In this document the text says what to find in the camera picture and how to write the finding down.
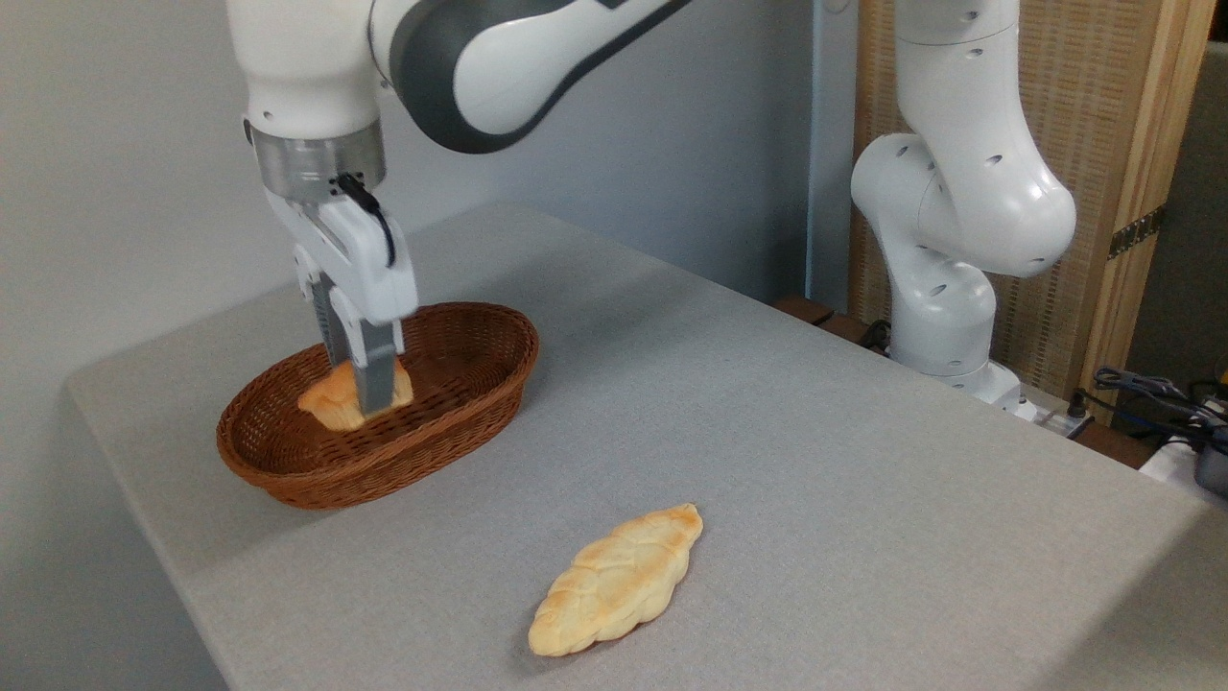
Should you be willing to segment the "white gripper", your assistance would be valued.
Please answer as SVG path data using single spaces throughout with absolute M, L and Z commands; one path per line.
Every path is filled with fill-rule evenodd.
M 405 350 L 402 319 L 418 311 L 418 284 L 406 233 L 341 194 L 325 203 L 291 203 L 264 191 L 293 236 L 295 276 L 312 303 L 325 357 L 352 367 L 366 416 L 386 411 L 394 366 Z

